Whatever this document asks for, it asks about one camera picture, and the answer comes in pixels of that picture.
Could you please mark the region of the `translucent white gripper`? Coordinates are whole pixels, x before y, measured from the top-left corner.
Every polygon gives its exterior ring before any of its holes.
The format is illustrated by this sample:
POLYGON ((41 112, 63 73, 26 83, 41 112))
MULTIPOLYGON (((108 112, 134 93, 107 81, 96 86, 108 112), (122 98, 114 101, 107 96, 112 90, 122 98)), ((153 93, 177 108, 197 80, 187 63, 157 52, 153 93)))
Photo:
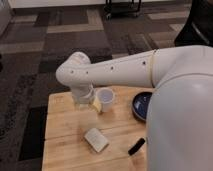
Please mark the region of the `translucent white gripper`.
POLYGON ((85 89, 72 89, 72 97, 76 104, 89 105, 97 112, 100 111, 100 102, 96 96, 94 88, 85 89))

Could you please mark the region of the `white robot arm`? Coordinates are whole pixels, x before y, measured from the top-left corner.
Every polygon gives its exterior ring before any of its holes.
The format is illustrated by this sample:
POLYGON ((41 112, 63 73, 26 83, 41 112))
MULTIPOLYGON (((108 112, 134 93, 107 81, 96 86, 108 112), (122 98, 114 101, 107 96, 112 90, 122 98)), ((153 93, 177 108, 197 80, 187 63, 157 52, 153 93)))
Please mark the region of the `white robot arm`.
POLYGON ((95 85, 152 88, 146 119, 148 171, 213 171, 213 47, 155 49, 92 63, 75 52, 56 78, 86 102, 95 85))

